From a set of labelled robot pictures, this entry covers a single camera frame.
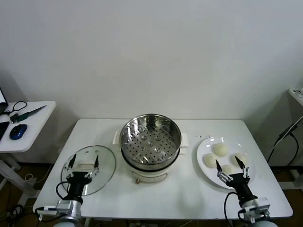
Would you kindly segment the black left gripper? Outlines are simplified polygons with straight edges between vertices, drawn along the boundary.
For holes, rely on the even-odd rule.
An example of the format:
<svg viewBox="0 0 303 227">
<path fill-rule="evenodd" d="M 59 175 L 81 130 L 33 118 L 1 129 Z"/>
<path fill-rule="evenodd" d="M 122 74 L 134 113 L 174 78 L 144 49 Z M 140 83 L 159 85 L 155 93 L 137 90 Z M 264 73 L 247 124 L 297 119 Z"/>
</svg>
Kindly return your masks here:
<svg viewBox="0 0 303 227">
<path fill-rule="evenodd" d="M 90 184 L 100 172 L 98 155 L 95 162 L 87 172 L 72 172 L 76 159 L 76 154 L 68 161 L 68 165 L 64 167 L 66 179 L 70 184 L 67 200 L 77 200 L 82 198 L 82 193 L 85 185 Z"/>
</svg>

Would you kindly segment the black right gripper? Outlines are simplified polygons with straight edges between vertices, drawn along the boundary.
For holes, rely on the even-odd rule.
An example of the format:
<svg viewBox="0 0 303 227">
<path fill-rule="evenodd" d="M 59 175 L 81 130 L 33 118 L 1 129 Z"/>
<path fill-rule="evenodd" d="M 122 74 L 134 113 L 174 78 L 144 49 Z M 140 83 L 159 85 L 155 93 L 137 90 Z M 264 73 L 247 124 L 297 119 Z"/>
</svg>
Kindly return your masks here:
<svg viewBox="0 0 303 227">
<path fill-rule="evenodd" d="M 249 167 L 246 167 L 237 156 L 235 156 L 235 160 L 243 173 L 236 173 L 231 175 L 226 174 L 220 166 L 218 160 L 216 159 L 215 162 L 217 169 L 217 177 L 222 182 L 227 183 L 227 186 L 235 189 L 239 201 L 250 201 L 253 199 L 257 199 L 258 197 L 255 196 L 248 187 L 248 183 L 250 181 Z"/>
</svg>

